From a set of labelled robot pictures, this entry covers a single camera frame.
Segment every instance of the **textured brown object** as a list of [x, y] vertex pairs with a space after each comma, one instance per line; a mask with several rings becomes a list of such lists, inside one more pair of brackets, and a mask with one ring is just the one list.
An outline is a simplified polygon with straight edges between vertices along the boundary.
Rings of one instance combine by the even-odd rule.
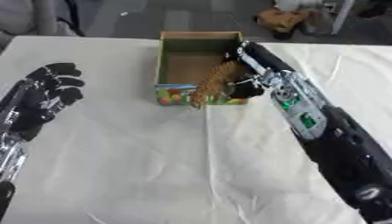
[[294, 26], [307, 19], [312, 13], [317, 12], [318, 11], [314, 9], [280, 11], [273, 8], [261, 11], [257, 16], [256, 22], [271, 30], [289, 32]]
[[225, 62], [216, 66], [197, 86], [196, 91], [191, 93], [191, 105], [196, 109], [200, 109], [208, 96], [220, 95], [223, 85], [236, 78], [238, 74], [236, 71], [239, 68], [240, 64], [235, 61]]

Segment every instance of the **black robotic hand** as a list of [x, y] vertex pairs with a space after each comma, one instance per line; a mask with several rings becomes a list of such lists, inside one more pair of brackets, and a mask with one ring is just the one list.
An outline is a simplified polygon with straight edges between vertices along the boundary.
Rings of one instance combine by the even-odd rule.
[[64, 107], [83, 98], [73, 63], [42, 66], [20, 80], [0, 101], [0, 221], [16, 191], [15, 177], [27, 158], [25, 143]]
[[57, 63], [42, 66], [19, 81], [0, 102], [1, 112], [15, 115], [8, 122], [9, 132], [31, 141], [43, 124], [50, 122], [65, 106], [83, 98], [79, 88], [84, 82], [78, 79], [80, 76], [75, 64]]

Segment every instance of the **brown toy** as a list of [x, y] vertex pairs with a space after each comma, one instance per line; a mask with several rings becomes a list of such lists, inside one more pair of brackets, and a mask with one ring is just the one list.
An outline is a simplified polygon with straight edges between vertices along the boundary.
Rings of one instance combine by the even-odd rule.
[[223, 85], [235, 80], [238, 69], [242, 66], [236, 61], [225, 62], [215, 67], [211, 73], [191, 93], [191, 106], [200, 109], [208, 96], [219, 96]]

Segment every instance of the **open box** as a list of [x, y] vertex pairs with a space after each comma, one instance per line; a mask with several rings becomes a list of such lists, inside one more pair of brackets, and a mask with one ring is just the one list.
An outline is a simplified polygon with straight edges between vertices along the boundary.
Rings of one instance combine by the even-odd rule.
[[[236, 47], [239, 32], [162, 32], [155, 89], [162, 105], [189, 105], [190, 93], [224, 55]], [[245, 99], [225, 96], [206, 99], [206, 104], [239, 105]]]

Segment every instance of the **wrinkled cloth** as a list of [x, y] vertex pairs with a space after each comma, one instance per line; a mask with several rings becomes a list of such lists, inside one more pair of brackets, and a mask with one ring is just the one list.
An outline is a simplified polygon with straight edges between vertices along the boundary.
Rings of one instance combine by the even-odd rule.
[[[264, 44], [392, 149], [392, 48]], [[196, 109], [157, 104], [158, 42], [17, 38], [0, 94], [71, 61], [85, 99], [30, 144], [4, 224], [362, 224], [304, 154], [270, 98]]]

